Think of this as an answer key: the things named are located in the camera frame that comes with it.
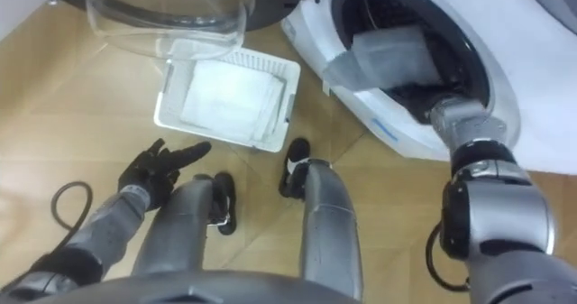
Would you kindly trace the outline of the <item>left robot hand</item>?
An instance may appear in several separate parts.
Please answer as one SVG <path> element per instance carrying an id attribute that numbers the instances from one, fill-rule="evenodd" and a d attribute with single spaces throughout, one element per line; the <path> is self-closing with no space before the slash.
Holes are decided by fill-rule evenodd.
<path id="1" fill-rule="evenodd" d="M 176 151 L 164 147 L 160 138 L 139 153 L 118 179 L 119 192 L 133 192 L 145 200 L 147 211 L 167 203 L 180 170 L 206 156 L 212 149 L 210 142 L 196 143 Z"/>

